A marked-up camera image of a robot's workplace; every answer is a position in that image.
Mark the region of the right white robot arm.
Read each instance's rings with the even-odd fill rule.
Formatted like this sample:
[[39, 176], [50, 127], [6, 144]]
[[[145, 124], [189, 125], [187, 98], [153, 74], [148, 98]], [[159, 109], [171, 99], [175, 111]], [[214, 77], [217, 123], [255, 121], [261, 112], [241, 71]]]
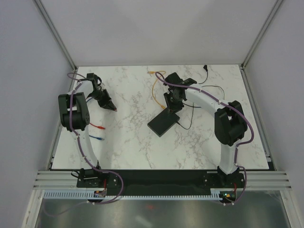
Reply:
[[241, 103], [237, 100], [221, 101], [198, 88], [181, 87], [170, 89], [164, 94], [164, 99], [170, 113], [180, 111], [184, 107], [183, 100], [190, 100], [214, 117], [214, 134], [221, 143], [217, 181], [220, 186], [229, 187], [239, 174], [235, 161], [236, 148], [247, 131]]

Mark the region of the black network switch box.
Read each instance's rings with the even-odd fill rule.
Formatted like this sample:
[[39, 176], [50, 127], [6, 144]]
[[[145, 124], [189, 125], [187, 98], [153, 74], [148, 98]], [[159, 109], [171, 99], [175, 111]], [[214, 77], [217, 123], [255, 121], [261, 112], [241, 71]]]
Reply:
[[175, 112], [165, 108], [156, 117], [148, 122], [148, 127], [159, 137], [162, 137], [172, 126], [174, 126], [180, 117]]

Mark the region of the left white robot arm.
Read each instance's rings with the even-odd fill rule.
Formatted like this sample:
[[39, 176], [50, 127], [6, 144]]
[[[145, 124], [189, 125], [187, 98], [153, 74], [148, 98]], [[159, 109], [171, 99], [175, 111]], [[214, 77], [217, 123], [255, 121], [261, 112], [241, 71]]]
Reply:
[[80, 157], [81, 169], [75, 171], [78, 188], [105, 188], [109, 173], [102, 171], [89, 136], [90, 113], [87, 98], [107, 110], [117, 111], [107, 90], [98, 83], [99, 77], [78, 80], [76, 87], [58, 96], [59, 115], [63, 127], [71, 132]]

